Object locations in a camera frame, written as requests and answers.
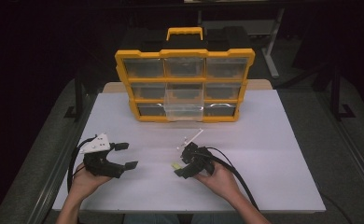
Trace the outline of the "yellow and black organizer cabinet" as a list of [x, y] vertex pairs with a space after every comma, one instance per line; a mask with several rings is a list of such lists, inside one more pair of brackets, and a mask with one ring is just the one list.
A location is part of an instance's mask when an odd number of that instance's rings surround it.
[[[128, 31], [115, 54], [116, 69], [120, 81], [125, 85], [131, 107], [132, 93], [126, 86], [127, 78], [123, 74], [123, 61], [126, 59], [153, 59], [172, 57], [200, 58], [247, 58], [248, 72], [255, 61], [256, 53], [250, 47], [245, 29], [226, 27], [205, 31], [202, 27], [176, 27], [168, 30], [148, 30], [136, 28]], [[237, 118], [233, 120], [204, 120], [201, 122], [234, 122], [240, 115], [239, 104]]]

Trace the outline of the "clear pull-out plastic drawer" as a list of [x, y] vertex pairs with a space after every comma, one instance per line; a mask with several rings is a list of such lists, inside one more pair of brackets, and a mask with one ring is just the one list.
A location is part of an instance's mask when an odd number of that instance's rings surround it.
[[169, 121], [201, 121], [203, 119], [203, 84], [168, 83], [163, 108]]

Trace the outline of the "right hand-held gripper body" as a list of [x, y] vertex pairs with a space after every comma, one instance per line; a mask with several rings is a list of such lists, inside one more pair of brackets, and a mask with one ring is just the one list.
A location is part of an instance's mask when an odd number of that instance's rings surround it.
[[208, 174], [214, 172], [214, 165], [212, 163], [213, 155], [208, 151], [206, 147], [199, 147], [194, 143], [194, 140], [203, 132], [203, 129], [199, 129], [194, 135], [185, 137], [182, 144], [176, 149], [182, 154], [184, 149], [188, 149], [191, 153], [191, 163], [186, 164], [192, 165], [198, 168], [199, 173], [205, 170]]

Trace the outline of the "grid of clear bins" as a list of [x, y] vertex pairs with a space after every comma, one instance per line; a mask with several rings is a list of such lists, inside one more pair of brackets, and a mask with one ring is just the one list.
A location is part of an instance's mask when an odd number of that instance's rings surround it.
[[247, 86], [247, 58], [172, 57], [123, 61], [132, 111], [140, 120], [165, 120], [168, 83], [203, 84], [203, 119], [233, 120]]

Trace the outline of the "aluminium floor rail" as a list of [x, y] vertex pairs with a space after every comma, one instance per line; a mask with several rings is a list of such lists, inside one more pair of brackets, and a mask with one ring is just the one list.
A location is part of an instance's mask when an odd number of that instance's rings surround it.
[[357, 172], [364, 182], [364, 157], [362, 156], [358, 145], [353, 140], [352, 135], [348, 132], [343, 121], [345, 119], [354, 119], [355, 114], [347, 104], [333, 105], [333, 101], [325, 93], [315, 95], [321, 107], [325, 110], [327, 117], [330, 119], [334, 129], [343, 140]]
[[35, 141], [28, 159], [31, 170], [33, 207], [25, 224], [43, 224], [67, 175], [71, 155], [80, 141], [97, 95], [82, 98], [82, 111], [75, 118], [66, 113], [72, 107], [67, 97], [60, 98]]

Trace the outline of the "person's left hand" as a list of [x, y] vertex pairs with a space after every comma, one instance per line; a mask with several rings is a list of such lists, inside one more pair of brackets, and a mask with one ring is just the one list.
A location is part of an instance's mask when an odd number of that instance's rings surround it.
[[84, 200], [109, 180], [109, 176], [93, 175], [81, 163], [75, 171], [68, 196], [75, 200]]

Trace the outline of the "black metal stand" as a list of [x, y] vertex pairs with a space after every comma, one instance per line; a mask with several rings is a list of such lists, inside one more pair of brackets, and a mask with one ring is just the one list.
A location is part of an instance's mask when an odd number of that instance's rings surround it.
[[334, 67], [330, 88], [330, 111], [337, 121], [344, 118], [354, 118], [355, 114], [349, 105], [340, 104], [341, 73], [337, 66]]
[[68, 119], [78, 120], [83, 113], [83, 85], [79, 77], [74, 80], [75, 104], [69, 106], [64, 116]]

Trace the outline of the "person's right hand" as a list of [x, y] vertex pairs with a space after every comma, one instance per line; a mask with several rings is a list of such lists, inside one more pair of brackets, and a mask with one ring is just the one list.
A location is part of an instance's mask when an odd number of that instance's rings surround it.
[[194, 178], [227, 202], [235, 201], [241, 196], [241, 191], [233, 174], [223, 165], [217, 162], [213, 162], [213, 164], [214, 172], [211, 175], [197, 174]]

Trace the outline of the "white metal desk frame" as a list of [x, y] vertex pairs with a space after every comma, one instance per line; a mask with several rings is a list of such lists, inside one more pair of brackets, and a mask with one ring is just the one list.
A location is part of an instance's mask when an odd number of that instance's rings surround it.
[[231, 21], [231, 20], [215, 20], [209, 21], [203, 18], [203, 11], [198, 11], [197, 23], [205, 29], [219, 29], [226, 26], [242, 26], [245, 28], [249, 35], [264, 35], [267, 37], [267, 43], [261, 48], [261, 52], [266, 62], [267, 68], [272, 78], [277, 79], [280, 77], [277, 68], [273, 62], [272, 51], [275, 40], [278, 35], [279, 28], [284, 17], [285, 10], [279, 8], [277, 15], [274, 19], [269, 20], [242, 20], [242, 21]]

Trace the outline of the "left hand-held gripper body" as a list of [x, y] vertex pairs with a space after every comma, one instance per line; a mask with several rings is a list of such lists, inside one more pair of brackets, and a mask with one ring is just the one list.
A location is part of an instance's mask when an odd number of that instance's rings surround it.
[[112, 146], [105, 133], [94, 136], [79, 150], [84, 155], [83, 163], [87, 171], [93, 175], [120, 178], [123, 173], [122, 166], [107, 159]]

